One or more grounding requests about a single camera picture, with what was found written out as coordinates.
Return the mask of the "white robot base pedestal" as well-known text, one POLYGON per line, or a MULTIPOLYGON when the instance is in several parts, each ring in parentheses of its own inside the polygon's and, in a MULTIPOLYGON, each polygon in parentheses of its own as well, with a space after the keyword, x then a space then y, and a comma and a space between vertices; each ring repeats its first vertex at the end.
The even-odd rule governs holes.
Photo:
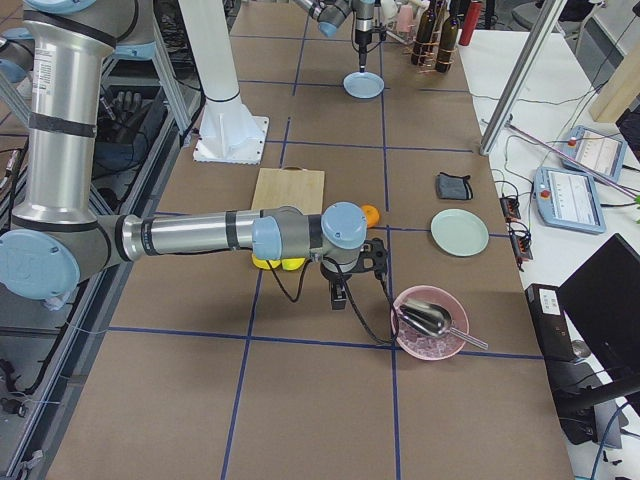
POLYGON ((179 6, 205 97, 194 159, 257 165, 269 119, 252 115, 241 98, 223 3, 185 0, 179 6))

